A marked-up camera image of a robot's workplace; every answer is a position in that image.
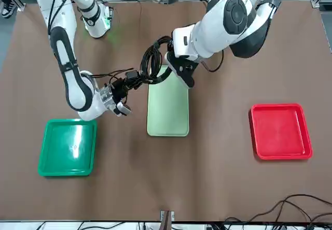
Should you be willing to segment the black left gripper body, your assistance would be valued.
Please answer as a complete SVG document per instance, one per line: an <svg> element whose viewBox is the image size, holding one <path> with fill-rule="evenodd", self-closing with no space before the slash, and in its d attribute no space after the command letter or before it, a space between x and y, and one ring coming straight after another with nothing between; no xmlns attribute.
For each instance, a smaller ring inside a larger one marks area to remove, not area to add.
<svg viewBox="0 0 332 230"><path fill-rule="evenodd" d="M182 57L175 57L174 53L167 53L167 64L187 88L194 87L195 81L192 75L199 63Z"/></svg>

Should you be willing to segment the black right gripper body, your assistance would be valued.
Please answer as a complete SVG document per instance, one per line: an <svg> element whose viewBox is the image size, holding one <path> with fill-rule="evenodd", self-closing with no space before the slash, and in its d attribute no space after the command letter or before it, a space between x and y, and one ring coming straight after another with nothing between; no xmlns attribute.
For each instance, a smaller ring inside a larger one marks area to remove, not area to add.
<svg viewBox="0 0 332 230"><path fill-rule="evenodd" d="M110 84L114 102L118 103L123 99L127 100L128 88L126 79L119 78Z"/></svg>

